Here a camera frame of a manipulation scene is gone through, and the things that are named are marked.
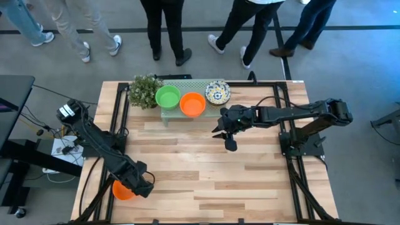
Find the black side desk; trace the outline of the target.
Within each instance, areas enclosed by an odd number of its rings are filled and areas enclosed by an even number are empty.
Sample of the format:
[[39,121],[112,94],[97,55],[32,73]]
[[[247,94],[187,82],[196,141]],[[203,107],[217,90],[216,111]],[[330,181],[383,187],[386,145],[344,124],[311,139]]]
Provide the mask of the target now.
[[7,170],[0,172],[0,182],[12,173],[0,207],[8,207],[9,214],[23,208],[30,188],[23,183],[30,165],[52,169],[79,177],[82,167],[63,161],[37,150],[38,143],[30,140],[15,142],[10,134],[22,113],[32,91],[35,78],[32,76],[0,75],[0,159],[6,161]]

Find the person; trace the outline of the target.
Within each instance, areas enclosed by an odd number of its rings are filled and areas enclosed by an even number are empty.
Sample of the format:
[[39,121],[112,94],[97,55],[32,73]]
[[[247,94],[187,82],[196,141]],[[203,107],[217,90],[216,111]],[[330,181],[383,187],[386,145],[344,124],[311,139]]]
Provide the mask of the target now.
[[223,54],[233,37],[254,18],[252,35],[247,46],[240,49],[242,66],[246,69],[258,53],[268,31],[268,26],[285,0],[234,0],[225,27],[220,36],[210,34],[209,45],[219,54]]
[[337,0],[310,0],[304,7],[297,27],[282,47],[270,49],[276,57],[291,57],[298,45],[312,50],[328,22]]
[[162,13],[166,20],[169,42],[176,58],[176,66],[182,66],[192,56],[190,48],[183,48],[182,15],[184,0],[140,0],[147,17],[147,36],[152,58],[160,60]]
[[[81,39],[73,24],[66,0],[43,0],[57,30],[67,43],[77,52],[84,63],[90,61],[90,45]],[[120,35],[111,36],[101,13],[94,0],[72,0],[72,3],[80,10],[88,20],[95,36],[103,43],[111,56],[116,56],[122,46]]]
[[50,43],[55,38],[53,32],[43,31],[43,26],[33,18],[23,0],[0,0],[0,12],[34,47]]

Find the black stand base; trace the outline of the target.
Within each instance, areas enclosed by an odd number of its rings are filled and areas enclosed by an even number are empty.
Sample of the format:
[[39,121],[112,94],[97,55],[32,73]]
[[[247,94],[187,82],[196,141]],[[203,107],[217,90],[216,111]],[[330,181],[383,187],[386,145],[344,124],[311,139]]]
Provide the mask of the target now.
[[400,134],[400,108],[377,120],[371,121],[373,128],[379,128],[384,124],[392,124],[395,131]]

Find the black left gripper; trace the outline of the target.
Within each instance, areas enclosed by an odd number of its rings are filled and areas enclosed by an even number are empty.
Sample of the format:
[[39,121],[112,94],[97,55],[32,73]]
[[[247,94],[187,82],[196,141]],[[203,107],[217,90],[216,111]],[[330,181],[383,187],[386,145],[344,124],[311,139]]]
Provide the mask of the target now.
[[143,174],[147,172],[144,162],[129,162],[123,172],[123,185],[135,195],[147,198],[154,188],[154,184],[147,181]]

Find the small potted green plant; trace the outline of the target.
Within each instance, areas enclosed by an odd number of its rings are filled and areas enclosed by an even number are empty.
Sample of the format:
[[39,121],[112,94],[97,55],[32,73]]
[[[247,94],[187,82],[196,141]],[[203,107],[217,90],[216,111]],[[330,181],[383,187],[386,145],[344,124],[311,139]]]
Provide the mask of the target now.
[[136,76],[129,85],[130,104],[141,109],[155,108],[157,106],[156,92],[163,86],[163,81],[153,74]]

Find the green plastic mini bowl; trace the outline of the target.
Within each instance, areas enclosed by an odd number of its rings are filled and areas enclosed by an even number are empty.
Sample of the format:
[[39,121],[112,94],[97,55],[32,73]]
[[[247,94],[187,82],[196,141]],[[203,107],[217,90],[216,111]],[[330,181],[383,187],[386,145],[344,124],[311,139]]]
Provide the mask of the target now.
[[181,98],[181,92],[176,86],[165,85],[156,92],[156,103],[165,110],[175,109]]

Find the grey-green perforated metal shelf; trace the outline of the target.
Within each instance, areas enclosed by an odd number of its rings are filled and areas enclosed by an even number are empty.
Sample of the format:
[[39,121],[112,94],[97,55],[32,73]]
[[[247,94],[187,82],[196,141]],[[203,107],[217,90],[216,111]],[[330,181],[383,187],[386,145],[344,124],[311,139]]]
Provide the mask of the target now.
[[[215,117],[220,117],[220,109],[224,108],[226,104],[220,105],[220,106],[215,106],[211,104],[205,97],[205,89],[206,86],[211,83],[212,81],[217,81],[215,79],[168,79],[168,80],[163,80],[164,86],[165,85],[171,85],[171,86],[176,86],[180,92],[181,92],[181,98],[186,94],[186,93],[199,93],[202,94],[206,100],[206,108],[204,112],[199,116],[199,117],[206,117],[206,118],[215,118]],[[179,104],[175,109],[172,110],[165,110],[161,108],[161,118],[164,123],[164,125],[167,127],[168,126],[168,121],[170,119],[177,119],[177,118],[189,118],[185,116],[180,107]]]

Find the black bar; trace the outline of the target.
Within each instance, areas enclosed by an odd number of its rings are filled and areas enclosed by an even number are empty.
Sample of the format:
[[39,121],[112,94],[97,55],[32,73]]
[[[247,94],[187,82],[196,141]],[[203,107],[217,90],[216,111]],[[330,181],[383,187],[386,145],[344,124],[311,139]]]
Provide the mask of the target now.
[[154,75],[156,79],[168,80],[168,79],[192,79],[190,74],[169,74],[169,75]]

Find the blue patterned plate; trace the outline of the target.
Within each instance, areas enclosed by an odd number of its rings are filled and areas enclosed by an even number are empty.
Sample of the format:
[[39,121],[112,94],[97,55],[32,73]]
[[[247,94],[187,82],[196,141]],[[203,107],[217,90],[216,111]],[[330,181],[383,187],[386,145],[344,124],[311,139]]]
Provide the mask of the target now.
[[215,106],[224,105],[231,98],[231,88],[225,81],[212,81],[206,86],[205,97]]

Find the orange plastic mini bowl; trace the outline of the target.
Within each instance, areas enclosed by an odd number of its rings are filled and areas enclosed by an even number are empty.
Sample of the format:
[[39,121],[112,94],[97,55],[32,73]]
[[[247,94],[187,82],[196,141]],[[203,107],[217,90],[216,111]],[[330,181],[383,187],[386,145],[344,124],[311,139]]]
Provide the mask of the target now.
[[206,100],[198,92],[188,92],[180,99],[179,107],[185,116],[196,118],[204,112]]
[[115,198],[125,201],[136,197],[136,195],[126,188],[120,181],[114,181],[112,185],[112,193]]

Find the white paper sheet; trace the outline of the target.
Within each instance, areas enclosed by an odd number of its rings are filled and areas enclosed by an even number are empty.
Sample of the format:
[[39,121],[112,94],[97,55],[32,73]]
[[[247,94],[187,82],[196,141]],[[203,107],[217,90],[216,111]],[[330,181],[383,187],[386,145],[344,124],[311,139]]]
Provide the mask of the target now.
[[[78,144],[77,136],[64,136],[61,138],[54,138],[54,141],[52,142],[51,156],[77,166],[82,166],[84,162],[83,150],[84,148]],[[42,168],[42,172],[51,183],[63,184],[74,180],[74,176],[72,176],[63,181],[57,181],[54,180],[54,175],[60,174],[59,171]]]

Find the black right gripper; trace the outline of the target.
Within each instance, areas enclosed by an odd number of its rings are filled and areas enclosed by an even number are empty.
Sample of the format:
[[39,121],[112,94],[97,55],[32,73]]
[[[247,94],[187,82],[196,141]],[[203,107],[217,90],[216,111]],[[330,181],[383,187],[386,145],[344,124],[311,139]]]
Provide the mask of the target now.
[[213,138],[223,139],[225,149],[228,151],[237,150],[237,142],[234,140],[232,133],[245,131],[249,128],[258,127],[260,119],[258,118],[259,107],[246,107],[243,105],[233,105],[230,108],[223,107],[220,109],[220,124],[218,124],[212,133],[226,131],[214,135]]

